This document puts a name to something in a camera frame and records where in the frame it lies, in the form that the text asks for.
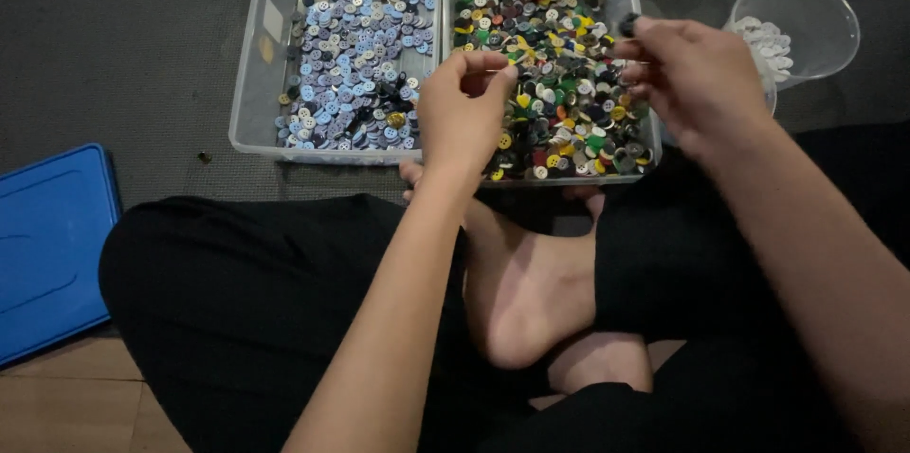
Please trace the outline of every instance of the blue plastic lid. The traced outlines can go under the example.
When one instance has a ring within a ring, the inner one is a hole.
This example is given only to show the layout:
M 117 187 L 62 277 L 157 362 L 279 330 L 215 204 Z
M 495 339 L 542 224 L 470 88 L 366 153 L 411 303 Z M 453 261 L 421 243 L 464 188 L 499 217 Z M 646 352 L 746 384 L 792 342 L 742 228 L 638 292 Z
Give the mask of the blue plastic lid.
M 98 259 L 118 217 L 100 145 L 0 177 L 0 364 L 108 319 Z

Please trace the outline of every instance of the pile of buttons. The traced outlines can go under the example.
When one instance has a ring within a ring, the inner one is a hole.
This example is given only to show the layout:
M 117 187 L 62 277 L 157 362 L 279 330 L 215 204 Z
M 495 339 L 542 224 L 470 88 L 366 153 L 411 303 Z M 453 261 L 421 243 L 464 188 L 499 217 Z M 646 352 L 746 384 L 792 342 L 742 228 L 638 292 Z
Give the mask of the pile of buttons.
M 395 69 L 405 49 L 432 56 L 435 0 L 302 0 L 275 119 L 279 145 L 298 149 L 418 149 L 419 81 Z
M 620 82 L 601 0 L 458 0 L 452 50 L 506 53 L 519 84 L 503 117 L 494 181 L 645 173 L 650 107 Z
M 762 54 L 764 61 L 775 71 L 776 82 L 787 81 L 789 69 L 793 65 L 793 61 L 787 57 L 790 54 L 789 35 L 781 35 L 781 29 L 777 25 L 768 21 L 762 23 L 760 19 L 752 16 L 736 21 L 733 31 L 742 35 L 749 46 Z

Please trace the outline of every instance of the wooden floor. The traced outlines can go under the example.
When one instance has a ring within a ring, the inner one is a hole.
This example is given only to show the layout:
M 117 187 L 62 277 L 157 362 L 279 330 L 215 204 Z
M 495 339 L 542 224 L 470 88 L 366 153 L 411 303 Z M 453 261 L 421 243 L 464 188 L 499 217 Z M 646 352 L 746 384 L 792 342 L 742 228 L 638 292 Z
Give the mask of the wooden floor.
M 119 338 L 0 371 L 0 451 L 188 453 Z

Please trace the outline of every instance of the clear plastic cup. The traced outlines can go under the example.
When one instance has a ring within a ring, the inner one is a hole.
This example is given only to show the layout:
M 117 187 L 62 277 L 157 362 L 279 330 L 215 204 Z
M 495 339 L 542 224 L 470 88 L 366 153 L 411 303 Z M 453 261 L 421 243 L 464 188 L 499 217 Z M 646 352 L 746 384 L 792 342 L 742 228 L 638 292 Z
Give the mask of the clear plastic cup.
M 846 0 L 736 0 L 724 29 L 734 31 L 747 16 L 771 22 L 791 38 L 790 74 L 769 68 L 779 91 L 835 74 L 859 49 L 859 21 Z

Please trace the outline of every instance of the hand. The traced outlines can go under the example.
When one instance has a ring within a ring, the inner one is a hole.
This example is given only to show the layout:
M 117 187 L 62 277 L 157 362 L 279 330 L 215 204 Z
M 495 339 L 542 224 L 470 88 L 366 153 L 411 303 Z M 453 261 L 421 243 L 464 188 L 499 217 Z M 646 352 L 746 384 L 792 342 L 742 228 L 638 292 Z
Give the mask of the hand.
M 455 52 L 439 65 L 417 106 L 427 174 L 480 175 L 496 150 L 517 77 L 517 68 L 498 52 Z
M 616 56 L 650 64 L 630 64 L 622 77 L 637 82 L 630 91 L 651 103 L 689 157 L 703 163 L 716 143 L 774 124 L 742 38 L 691 20 L 641 17 L 634 28 L 635 39 L 617 43 Z

